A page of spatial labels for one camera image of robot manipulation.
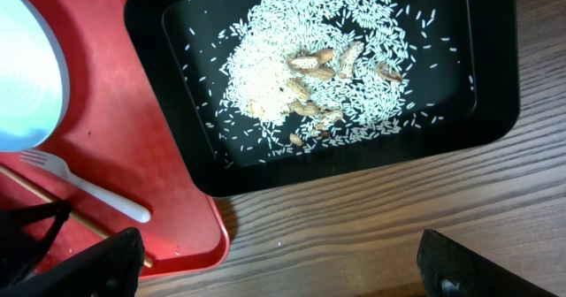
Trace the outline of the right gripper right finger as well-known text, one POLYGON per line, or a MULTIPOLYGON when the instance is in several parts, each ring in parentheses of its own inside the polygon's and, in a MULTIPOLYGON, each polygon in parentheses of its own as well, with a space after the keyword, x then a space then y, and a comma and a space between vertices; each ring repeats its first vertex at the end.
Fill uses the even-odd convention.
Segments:
POLYGON ((417 267, 428 296, 555 297, 432 229, 421 237, 417 267))

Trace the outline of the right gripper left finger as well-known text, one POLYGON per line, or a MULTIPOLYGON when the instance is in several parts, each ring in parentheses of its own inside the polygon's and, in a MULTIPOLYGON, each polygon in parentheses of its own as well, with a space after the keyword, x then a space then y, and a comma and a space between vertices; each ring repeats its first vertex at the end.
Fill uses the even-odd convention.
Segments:
POLYGON ((41 275, 1 290, 2 297, 134 297, 144 266, 138 229, 128 227, 41 275))

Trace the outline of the wooden chopstick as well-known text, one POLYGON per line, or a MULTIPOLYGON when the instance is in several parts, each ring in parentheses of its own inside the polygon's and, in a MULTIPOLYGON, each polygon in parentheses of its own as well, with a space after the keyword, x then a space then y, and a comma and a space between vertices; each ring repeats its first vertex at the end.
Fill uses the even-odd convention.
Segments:
POLYGON ((67 200, 72 204, 71 223, 63 228, 53 248, 48 251, 48 260, 42 264, 45 267, 63 261, 128 226, 139 225, 110 205, 51 173, 26 164, 1 164, 3 209, 23 208, 58 200, 67 200))

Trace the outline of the white plastic fork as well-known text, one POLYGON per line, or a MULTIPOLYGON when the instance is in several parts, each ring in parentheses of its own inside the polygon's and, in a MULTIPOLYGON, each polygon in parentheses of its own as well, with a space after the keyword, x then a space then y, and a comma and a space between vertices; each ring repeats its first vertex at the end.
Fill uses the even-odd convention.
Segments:
POLYGON ((122 195, 115 194, 105 188, 99 187, 83 178, 80 178, 70 170, 66 161, 59 156, 36 149, 29 149, 21 151, 19 153, 19 157, 27 164, 36 166, 58 176, 63 180, 66 180, 75 187, 78 187, 86 193, 94 196, 96 199, 108 204, 136 222, 148 223, 151 219, 150 211, 141 206, 141 204, 133 202, 122 195))

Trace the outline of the light blue plate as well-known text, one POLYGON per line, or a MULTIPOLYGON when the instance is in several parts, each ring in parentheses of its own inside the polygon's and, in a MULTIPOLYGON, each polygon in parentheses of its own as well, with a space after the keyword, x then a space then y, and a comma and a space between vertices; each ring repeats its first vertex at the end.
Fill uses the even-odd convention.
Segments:
POLYGON ((1 150, 42 144, 69 99, 67 63, 48 22, 29 0, 1 0, 1 150))

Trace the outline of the rice food scraps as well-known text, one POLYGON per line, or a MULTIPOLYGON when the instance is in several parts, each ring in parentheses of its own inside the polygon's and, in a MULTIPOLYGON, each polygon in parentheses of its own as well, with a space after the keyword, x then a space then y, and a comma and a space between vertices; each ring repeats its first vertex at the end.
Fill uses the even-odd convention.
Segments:
POLYGON ((223 169, 443 129, 475 94, 468 0, 183 0, 164 29, 223 169))

